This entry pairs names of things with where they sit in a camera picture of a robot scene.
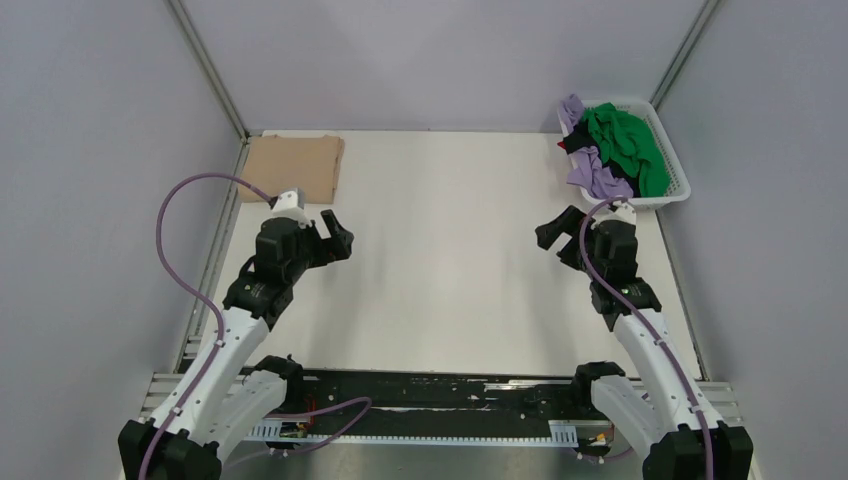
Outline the green t-shirt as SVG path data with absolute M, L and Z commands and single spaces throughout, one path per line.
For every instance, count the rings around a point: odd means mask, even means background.
M 648 124 L 611 103 L 587 108 L 582 117 L 604 165 L 613 163 L 639 183 L 643 196 L 662 197 L 670 186 L 665 158 Z

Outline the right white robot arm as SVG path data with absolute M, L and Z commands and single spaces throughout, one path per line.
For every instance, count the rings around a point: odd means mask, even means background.
M 589 212 L 570 206 L 535 229 L 539 248 L 560 236 L 561 263 L 585 273 L 595 311 L 624 347 L 645 391 L 613 362 L 590 362 L 574 376 L 571 403 L 584 417 L 603 414 L 641 459 L 645 479 L 745 479 L 753 441 L 729 425 L 685 368 L 662 305 L 639 276 L 636 213 L 622 198 Z

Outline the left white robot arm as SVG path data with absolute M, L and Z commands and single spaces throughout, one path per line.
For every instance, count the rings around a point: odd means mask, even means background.
M 314 222 L 275 216 L 256 235 L 255 253 L 230 284 L 207 343 L 178 385 L 145 421 L 130 420 L 118 437 L 128 479 L 218 479 L 224 463 L 262 417 L 298 411 L 306 400 L 302 368 L 268 356 L 236 391 L 230 389 L 293 300 L 309 269 L 347 260 L 354 235 L 324 210 Z

